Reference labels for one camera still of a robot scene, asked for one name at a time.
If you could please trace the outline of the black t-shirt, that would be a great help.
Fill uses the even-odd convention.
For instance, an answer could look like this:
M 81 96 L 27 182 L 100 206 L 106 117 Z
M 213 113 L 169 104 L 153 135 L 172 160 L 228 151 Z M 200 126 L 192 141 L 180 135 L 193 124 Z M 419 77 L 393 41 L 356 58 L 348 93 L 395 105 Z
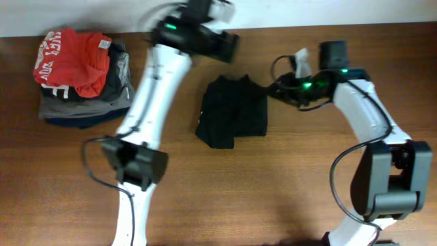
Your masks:
M 268 128 L 266 88 L 248 75 L 209 83 L 201 101 L 196 136 L 213 149 L 233 149 L 236 137 L 264 137 Z

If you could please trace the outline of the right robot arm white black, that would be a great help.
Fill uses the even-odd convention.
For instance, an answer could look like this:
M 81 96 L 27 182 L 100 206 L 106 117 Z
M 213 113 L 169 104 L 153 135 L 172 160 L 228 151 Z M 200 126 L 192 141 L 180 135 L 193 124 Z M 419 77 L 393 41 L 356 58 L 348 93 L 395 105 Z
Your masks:
M 353 150 L 363 153 L 350 185 L 352 207 L 345 208 L 337 189 L 331 188 L 345 217 L 320 244 L 379 245 L 384 229 L 423 208 L 432 149 L 400 129 L 366 69 L 350 66 L 344 41 L 320 44 L 317 73 L 307 58 L 307 49 L 289 55 L 291 70 L 273 76 L 269 96 L 302 112 L 334 105 L 358 139 Z

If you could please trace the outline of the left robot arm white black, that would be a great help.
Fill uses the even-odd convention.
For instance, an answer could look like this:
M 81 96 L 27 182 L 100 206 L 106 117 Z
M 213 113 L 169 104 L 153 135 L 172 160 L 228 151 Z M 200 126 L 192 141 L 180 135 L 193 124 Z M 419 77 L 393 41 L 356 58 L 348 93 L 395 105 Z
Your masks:
M 228 23 L 234 11 L 229 1 L 190 0 L 154 26 L 133 102 L 115 136 L 102 142 L 120 193 L 114 245 L 147 245 L 150 202 L 169 160 L 159 150 L 168 111 L 193 56 L 232 61 L 239 36 L 208 23 Z

